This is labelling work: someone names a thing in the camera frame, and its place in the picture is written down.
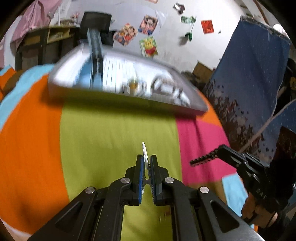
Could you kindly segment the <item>person's right hand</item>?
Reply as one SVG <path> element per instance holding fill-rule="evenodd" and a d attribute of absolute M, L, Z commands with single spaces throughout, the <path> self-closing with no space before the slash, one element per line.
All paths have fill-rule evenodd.
<path fill-rule="evenodd" d="M 276 212 L 269 213 L 259 201 L 249 192 L 241 210 L 242 219 L 252 219 L 254 214 L 256 217 L 252 220 L 251 224 L 257 225 L 261 228 L 270 227 L 277 219 Z"/>

